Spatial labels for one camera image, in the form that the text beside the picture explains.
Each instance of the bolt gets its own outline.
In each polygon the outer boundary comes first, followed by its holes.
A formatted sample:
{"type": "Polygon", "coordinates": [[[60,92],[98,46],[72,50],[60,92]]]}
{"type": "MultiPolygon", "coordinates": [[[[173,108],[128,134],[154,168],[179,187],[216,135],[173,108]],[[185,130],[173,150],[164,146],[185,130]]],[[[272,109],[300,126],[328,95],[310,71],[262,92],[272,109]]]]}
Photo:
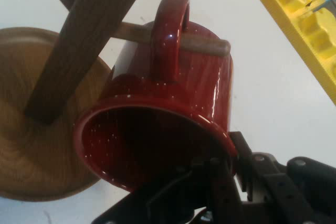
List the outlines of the bolt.
{"type": "Polygon", "coordinates": [[[212,217],[211,211],[205,212],[205,214],[201,217],[202,223],[211,223],[212,220],[213,220],[213,217],[212,217]]]}
{"type": "Polygon", "coordinates": [[[264,161],[265,160],[265,158],[263,156],[260,156],[260,155],[255,156],[254,159],[256,161],[264,161]]]}
{"type": "Polygon", "coordinates": [[[183,172],[185,172],[185,168],[184,168],[183,166],[178,166],[178,167],[176,168],[176,171],[177,171],[178,173],[183,173],[183,172]]]}
{"type": "Polygon", "coordinates": [[[219,160],[218,157],[213,157],[210,159],[210,164],[212,165],[219,165],[221,163],[221,161],[219,160]]]}
{"type": "Polygon", "coordinates": [[[304,166],[304,165],[306,165],[305,161],[300,160],[300,159],[295,160],[295,164],[297,164],[298,166],[304,166]]]}

